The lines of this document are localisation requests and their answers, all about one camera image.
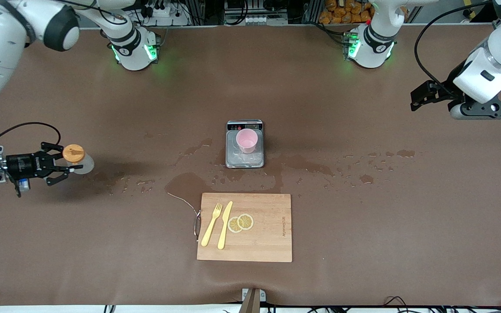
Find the translucent sauce bottle orange cap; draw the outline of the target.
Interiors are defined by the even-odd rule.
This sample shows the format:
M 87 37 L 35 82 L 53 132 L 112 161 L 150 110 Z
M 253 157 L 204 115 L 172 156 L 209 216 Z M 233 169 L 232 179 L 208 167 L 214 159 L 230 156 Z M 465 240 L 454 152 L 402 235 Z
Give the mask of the translucent sauce bottle orange cap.
M 85 149 L 78 144 L 70 144 L 64 147 L 62 156 L 67 165 L 72 168 L 73 173 L 84 175 L 94 169 L 94 160 L 86 153 Z

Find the pink plastic cup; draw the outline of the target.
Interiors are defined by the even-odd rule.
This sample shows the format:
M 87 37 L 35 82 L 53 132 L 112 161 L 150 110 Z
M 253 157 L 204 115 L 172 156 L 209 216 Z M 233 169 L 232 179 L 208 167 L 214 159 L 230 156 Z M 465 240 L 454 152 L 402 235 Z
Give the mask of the pink plastic cup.
M 244 154 L 250 154 L 255 151 L 258 144 L 258 134 L 253 129 L 242 129 L 235 136 L 235 141 Z

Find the orange packaged snack pile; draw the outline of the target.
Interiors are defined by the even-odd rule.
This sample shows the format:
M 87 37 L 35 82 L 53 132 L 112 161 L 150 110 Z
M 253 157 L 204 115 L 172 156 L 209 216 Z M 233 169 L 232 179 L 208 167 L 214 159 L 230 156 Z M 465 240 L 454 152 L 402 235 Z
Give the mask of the orange packaged snack pile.
M 323 0 L 320 24 L 368 23 L 376 8 L 368 0 Z

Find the brown table mat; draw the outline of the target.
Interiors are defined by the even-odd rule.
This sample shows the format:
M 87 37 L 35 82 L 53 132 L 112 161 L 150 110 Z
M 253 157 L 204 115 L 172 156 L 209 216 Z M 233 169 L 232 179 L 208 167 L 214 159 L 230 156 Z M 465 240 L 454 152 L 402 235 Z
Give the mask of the brown table mat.
M 95 160 L 56 186 L 0 185 L 0 305 L 183 305 L 264 289 L 277 305 L 501 305 L 501 120 L 411 112 L 405 26 L 362 69 L 312 26 L 169 30 L 131 72 L 97 30 L 26 49 L 0 132 L 45 122 Z M 225 165 L 230 120 L 263 121 L 262 168 Z M 204 192 L 286 193 L 289 263 L 197 260 Z

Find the yellow plastic fork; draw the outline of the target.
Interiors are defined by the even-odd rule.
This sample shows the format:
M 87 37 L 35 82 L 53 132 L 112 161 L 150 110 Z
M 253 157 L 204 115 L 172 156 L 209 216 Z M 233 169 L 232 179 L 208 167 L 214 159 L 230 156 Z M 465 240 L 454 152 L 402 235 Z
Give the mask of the yellow plastic fork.
M 211 238 L 211 234 L 214 230 L 214 225 L 215 225 L 215 222 L 217 220 L 217 218 L 219 218 L 220 214 L 221 214 L 221 210 L 223 208 L 223 205 L 221 203 L 217 203 L 213 212 L 212 212 L 212 215 L 211 215 L 211 221 L 210 221 L 210 224 L 207 226 L 207 229 L 204 233 L 204 236 L 203 238 L 201 239 L 200 241 L 200 245 L 202 247 L 206 247 L 208 244 L 209 244 L 209 241 L 210 241 L 210 238 Z

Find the white power strip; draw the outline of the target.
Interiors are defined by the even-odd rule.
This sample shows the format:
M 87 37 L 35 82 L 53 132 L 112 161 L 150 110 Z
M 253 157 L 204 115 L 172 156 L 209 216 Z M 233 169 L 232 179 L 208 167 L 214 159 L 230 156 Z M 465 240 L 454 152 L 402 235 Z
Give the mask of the white power strip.
M 187 6 L 172 0 L 149 0 L 141 11 L 142 25 L 169 27 L 192 25 Z

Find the yellow plastic knife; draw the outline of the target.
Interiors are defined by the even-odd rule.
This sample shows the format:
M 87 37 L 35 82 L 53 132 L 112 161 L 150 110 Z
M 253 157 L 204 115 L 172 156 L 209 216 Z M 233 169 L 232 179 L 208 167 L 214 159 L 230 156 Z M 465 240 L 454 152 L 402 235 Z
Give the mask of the yellow plastic knife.
M 217 249 L 219 249 L 219 250 L 223 250 L 225 247 L 225 240 L 226 240 L 226 236 L 227 236 L 227 230 L 228 230 L 230 212 L 231 212 L 232 206 L 233 206 L 233 201 L 229 201 L 229 203 L 227 204 L 226 208 L 223 211 L 223 215 L 221 216 L 222 221 L 223 221 L 223 225 L 222 225 L 221 233 L 219 236 L 219 240 L 217 242 Z

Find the silver digital kitchen scale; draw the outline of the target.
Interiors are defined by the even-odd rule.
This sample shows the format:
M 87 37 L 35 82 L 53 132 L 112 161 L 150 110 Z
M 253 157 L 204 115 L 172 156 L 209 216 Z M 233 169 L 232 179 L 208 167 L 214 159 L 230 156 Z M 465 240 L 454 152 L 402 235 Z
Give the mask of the silver digital kitchen scale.
M 262 168 L 266 161 L 264 148 L 264 123 L 259 119 L 230 120 L 225 126 L 225 165 L 232 169 Z M 244 154 L 240 151 L 235 136 L 242 129 L 253 129 L 258 134 L 255 151 Z

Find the wooden cutting board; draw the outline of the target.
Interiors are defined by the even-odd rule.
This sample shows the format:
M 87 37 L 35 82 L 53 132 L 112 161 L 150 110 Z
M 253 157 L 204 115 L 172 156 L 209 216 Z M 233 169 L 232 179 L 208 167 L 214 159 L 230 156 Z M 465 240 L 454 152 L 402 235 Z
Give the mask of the wooden cutting board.
M 233 201 L 230 218 L 250 214 L 250 230 L 232 233 L 227 230 L 225 247 L 217 249 L 223 221 L 221 216 Z M 217 203 L 223 208 L 217 218 L 209 244 L 200 245 Z M 271 193 L 203 193 L 201 195 L 201 231 L 197 246 L 199 261 L 291 262 L 292 220 L 291 195 Z

